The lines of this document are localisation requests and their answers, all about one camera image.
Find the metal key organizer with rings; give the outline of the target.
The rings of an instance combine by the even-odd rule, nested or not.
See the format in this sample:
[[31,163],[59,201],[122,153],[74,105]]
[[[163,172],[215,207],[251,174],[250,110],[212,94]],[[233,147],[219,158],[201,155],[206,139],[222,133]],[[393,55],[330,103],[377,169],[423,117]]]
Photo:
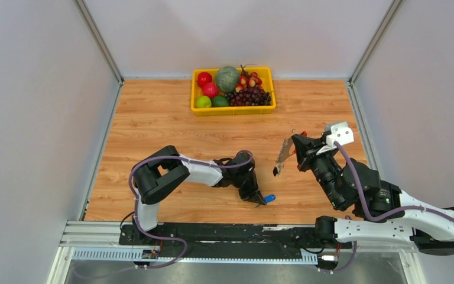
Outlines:
[[297,134],[297,132],[295,129],[293,129],[291,135],[288,138],[284,139],[281,149],[278,153],[278,157],[275,161],[273,176],[279,176],[284,167],[284,162],[296,153],[296,150],[294,149],[294,143],[291,139],[291,137],[295,134]]

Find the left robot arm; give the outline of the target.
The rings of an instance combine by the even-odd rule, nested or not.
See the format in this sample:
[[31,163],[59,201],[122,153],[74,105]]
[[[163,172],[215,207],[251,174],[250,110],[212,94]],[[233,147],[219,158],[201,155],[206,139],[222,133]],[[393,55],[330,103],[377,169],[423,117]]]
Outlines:
[[257,206],[275,201],[275,195],[262,195],[250,151],[241,150],[233,158],[204,161],[180,154],[174,146],[166,146],[138,162],[129,174],[128,185],[135,196],[134,237],[141,244],[149,245],[156,240],[160,202],[182,183],[213,188],[233,186],[242,201]]

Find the key with blue tag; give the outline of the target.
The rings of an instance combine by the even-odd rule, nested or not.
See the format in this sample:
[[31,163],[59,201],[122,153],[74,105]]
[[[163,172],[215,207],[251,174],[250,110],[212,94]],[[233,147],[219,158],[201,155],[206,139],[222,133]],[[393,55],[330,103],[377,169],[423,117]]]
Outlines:
[[263,197],[262,202],[260,204],[258,204],[256,206],[256,208],[259,208],[261,206],[266,206],[267,204],[269,204],[270,202],[273,202],[275,200],[276,200],[275,195],[267,195],[267,196]]

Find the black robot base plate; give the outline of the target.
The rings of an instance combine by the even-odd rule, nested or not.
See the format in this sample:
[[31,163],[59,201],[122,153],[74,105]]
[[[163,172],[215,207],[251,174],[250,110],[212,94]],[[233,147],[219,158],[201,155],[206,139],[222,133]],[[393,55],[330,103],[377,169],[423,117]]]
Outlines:
[[215,224],[165,222],[144,235],[135,224],[120,225],[122,246],[149,246],[159,256],[268,257],[295,259],[305,252],[336,250],[321,244],[312,225]]

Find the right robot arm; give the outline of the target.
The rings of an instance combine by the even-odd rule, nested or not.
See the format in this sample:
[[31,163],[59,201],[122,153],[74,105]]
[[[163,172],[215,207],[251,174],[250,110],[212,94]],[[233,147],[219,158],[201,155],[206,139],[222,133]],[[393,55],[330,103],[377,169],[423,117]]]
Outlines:
[[378,241],[414,245],[432,256],[454,255],[454,206],[437,208],[419,201],[377,170],[350,158],[337,137],[293,134],[298,170],[311,171],[333,209],[352,208],[356,221],[322,216],[316,219],[315,242]]

